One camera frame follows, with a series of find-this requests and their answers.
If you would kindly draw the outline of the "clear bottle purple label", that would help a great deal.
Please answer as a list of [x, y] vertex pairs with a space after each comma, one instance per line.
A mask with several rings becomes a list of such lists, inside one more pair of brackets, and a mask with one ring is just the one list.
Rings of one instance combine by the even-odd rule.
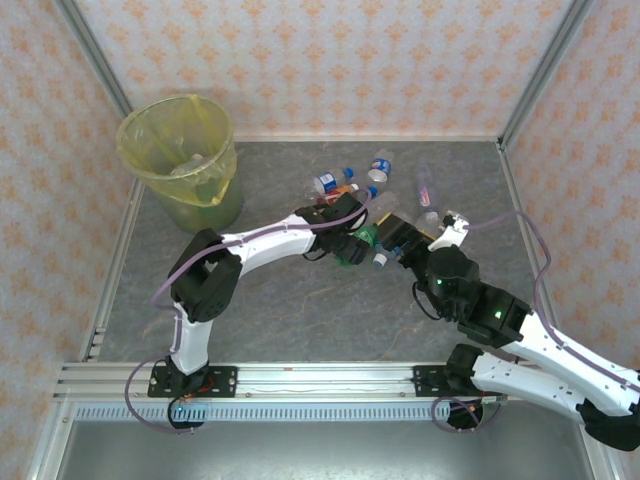
[[441, 200], [435, 174], [428, 164], [417, 168], [416, 183], [419, 205], [425, 211], [439, 211]]

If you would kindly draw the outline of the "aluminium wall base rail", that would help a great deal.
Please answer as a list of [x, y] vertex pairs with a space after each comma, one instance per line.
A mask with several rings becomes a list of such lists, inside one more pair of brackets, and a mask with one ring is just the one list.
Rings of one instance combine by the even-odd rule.
[[246, 135], [235, 134], [236, 142], [489, 142], [496, 143], [498, 136], [491, 135]]

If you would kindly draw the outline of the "green plastic bottle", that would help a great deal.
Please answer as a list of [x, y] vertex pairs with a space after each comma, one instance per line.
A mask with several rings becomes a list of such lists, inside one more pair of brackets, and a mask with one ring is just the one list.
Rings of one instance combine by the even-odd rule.
[[[375, 225], [362, 226], [359, 229], [355, 230], [353, 233], [351, 233], [350, 236], [351, 237], [360, 238], [360, 239], [363, 239], [363, 240], [366, 240], [366, 241], [369, 242], [369, 251], [368, 251], [365, 259], [371, 253], [373, 253], [375, 251], [374, 250], [374, 245], [375, 245], [376, 242], [378, 242], [378, 228]], [[356, 265], [359, 265], [361, 263], [353, 263], [351, 266], [356, 266]]]

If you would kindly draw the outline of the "clear bottle blue white label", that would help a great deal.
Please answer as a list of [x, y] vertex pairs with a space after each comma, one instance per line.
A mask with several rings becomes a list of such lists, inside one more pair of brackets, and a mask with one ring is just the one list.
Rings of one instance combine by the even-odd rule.
[[349, 167], [327, 170], [307, 181], [303, 192], [308, 197], [315, 198], [348, 184], [353, 177], [354, 171]]

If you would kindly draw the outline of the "grey metal panel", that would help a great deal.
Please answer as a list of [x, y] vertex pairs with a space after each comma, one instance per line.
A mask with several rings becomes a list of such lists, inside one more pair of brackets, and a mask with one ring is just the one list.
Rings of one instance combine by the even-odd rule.
[[53, 408], [27, 480], [633, 480], [623, 460], [561, 416], [512, 402], [471, 434], [423, 405], [304, 422], [303, 405], [221, 406], [193, 435], [154, 431], [119, 402]]

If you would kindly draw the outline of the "clear bottle round blue logo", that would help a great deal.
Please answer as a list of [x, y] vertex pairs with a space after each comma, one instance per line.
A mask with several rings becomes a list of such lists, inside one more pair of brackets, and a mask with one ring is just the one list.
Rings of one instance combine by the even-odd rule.
[[375, 155], [366, 173], [367, 188], [373, 196], [384, 192], [392, 172], [395, 155], [387, 149], [380, 149]]

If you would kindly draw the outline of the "red label bottle white cap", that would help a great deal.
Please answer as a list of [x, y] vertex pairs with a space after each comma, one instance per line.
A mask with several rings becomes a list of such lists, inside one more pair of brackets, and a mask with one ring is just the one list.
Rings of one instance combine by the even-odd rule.
[[339, 186], [333, 190], [330, 190], [327, 193], [324, 193], [322, 195], [320, 195], [319, 197], [316, 198], [316, 204], [317, 205], [322, 205], [322, 204], [327, 204], [327, 205], [332, 205], [334, 204], [342, 195], [346, 194], [346, 193], [355, 193], [356, 191], [359, 190], [359, 186], [357, 184], [345, 184], [342, 186]]

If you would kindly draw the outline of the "aluminium corner post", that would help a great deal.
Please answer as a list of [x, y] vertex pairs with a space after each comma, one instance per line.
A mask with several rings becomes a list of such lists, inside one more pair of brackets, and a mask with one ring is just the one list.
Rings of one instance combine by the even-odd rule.
[[133, 107], [77, 0], [53, 0], [71, 33], [122, 117]]
[[497, 146], [500, 151], [506, 151], [516, 138], [593, 3], [594, 0], [571, 0], [566, 14], [534, 69], [502, 133], [497, 137]]

